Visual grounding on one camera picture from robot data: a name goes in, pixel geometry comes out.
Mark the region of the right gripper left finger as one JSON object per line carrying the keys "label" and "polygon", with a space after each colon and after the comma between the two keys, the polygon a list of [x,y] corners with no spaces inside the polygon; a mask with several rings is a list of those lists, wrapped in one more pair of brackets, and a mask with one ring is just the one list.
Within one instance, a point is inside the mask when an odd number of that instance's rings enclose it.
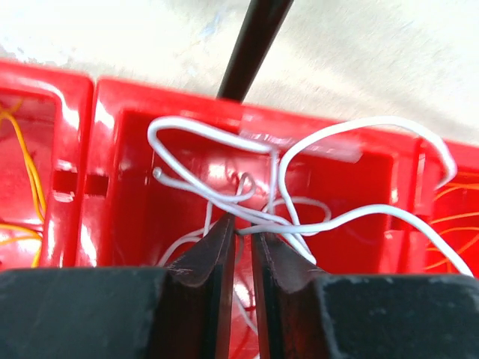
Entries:
{"label": "right gripper left finger", "polygon": [[3,358],[226,358],[235,219],[166,267],[1,274]]}

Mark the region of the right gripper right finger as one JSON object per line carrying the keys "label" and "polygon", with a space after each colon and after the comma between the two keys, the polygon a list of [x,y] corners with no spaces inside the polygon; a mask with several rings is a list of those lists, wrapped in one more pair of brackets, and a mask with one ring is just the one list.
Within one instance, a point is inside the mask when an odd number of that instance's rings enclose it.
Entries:
{"label": "right gripper right finger", "polygon": [[251,238],[262,358],[476,358],[478,281],[329,274],[271,233]]}

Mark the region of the red three-compartment bin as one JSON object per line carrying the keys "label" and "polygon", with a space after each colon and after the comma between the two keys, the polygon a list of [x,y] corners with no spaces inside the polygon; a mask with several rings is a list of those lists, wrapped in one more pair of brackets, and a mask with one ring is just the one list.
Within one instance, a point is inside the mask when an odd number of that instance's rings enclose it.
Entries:
{"label": "red three-compartment bin", "polygon": [[166,267],[235,219],[226,358],[262,358],[251,238],[329,274],[478,281],[478,149],[412,120],[336,122],[1,63],[1,274]]}

